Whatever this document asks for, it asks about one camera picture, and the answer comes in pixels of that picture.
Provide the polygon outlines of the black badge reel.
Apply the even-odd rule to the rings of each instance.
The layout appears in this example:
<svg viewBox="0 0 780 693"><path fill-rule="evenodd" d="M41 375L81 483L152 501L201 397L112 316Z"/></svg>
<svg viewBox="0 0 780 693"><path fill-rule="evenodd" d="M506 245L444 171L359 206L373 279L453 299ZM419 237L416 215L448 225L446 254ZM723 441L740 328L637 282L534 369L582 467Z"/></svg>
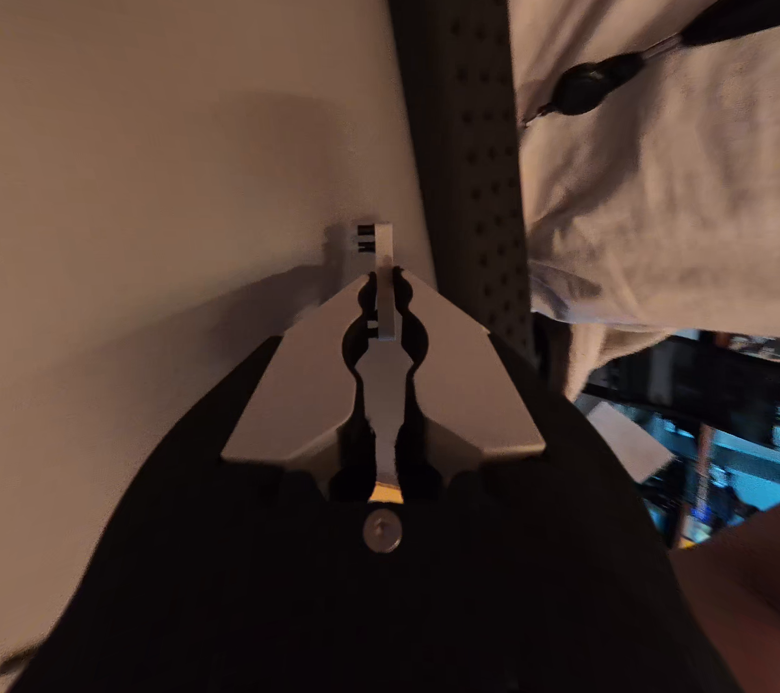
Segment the black badge reel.
<svg viewBox="0 0 780 693"><path fill-rule="evenodd" d="M646 50L569 68L559 76L548 102L533 114L532 119L551 113L563 116L590 113L611 93L664 55L741 39L778 25L779 0L717 0L680 32Z"/></svg>

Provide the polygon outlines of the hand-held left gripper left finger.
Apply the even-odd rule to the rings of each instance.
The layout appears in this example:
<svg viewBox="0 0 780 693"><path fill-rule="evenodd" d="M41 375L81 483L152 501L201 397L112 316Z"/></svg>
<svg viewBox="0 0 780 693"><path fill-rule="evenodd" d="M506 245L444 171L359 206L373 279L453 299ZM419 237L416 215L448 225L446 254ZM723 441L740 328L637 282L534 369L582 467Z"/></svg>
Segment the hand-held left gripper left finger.
<svg viewBox="0 0 780 693"><path fill-rule="evenodd" d="M334 501L367 501L376 436L356 369L375 318L377 277L353 281L282 335L221 452L224 461L306 472Z"/></svg>

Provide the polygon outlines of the person's right forearm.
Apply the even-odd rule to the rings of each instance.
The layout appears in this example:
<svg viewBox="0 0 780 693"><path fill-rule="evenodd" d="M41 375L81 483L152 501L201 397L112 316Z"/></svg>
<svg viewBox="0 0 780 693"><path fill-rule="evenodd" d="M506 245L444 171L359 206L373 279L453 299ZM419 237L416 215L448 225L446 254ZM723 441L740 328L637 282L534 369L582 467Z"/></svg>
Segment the person's right forearm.
<svg viewBox="0 0 780 693"><path fill-rule="evenodd" d="M779 691L779 506L669 554L707 637L744 691Z"/></svg>

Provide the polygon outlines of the grey desk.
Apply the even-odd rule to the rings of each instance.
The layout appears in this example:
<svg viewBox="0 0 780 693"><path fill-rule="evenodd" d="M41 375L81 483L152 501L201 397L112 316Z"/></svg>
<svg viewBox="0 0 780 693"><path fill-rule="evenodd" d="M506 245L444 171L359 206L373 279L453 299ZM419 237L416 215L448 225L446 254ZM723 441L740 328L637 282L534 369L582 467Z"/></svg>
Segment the grey desk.
<svg viewBox="0 0 780 693"><path fill-rule="evenodd" d="M2 659L262 341L434 269L386 0L2 0Z"/></svg>

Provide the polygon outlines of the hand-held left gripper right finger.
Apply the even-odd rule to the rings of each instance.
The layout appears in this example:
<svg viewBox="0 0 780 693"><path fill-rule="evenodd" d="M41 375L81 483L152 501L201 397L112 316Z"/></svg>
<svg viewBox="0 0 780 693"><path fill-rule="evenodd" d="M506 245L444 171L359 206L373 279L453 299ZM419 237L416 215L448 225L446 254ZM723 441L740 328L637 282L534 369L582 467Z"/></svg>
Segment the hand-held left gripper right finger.
<svg viewBox="0 0 780 693"><path fill-rule="evenodd" d="M436 501L453 478L544 453L491 332L409 270L392 271L405 375L395 471L403 501Z"/></svg>

